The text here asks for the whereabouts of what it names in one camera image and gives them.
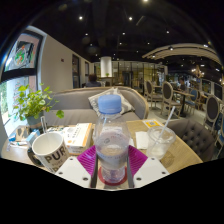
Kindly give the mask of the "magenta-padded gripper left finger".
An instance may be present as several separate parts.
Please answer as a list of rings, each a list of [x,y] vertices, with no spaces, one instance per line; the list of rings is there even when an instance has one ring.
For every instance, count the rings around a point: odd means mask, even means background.
[[[94,146],[79,156],[70,156],[56,175],[84,188],[95,188],[97,184],[98,158]]]

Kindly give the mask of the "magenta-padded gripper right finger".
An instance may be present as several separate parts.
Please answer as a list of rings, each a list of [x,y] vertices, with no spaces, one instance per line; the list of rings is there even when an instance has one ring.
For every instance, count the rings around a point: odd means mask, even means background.
[[[133,146],[128,149],[127,179],[130,188],[140,188],[157,181],[169,172],[155,157],[147,157]]]

